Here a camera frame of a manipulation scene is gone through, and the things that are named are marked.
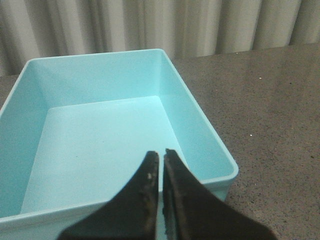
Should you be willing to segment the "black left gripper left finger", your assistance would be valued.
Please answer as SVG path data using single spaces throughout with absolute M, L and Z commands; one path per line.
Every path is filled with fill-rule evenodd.
M 65 228 L 60 240 L 154 240 L 159 199 L 159 155 L 148 151 L 132 178 L 110 201 Z

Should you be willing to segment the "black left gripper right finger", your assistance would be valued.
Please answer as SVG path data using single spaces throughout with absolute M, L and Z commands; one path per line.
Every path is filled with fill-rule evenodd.
M 213 195 L 167 149 L 163 167 L 163 214 L 170 240 L 275 240 L 265 225 Z

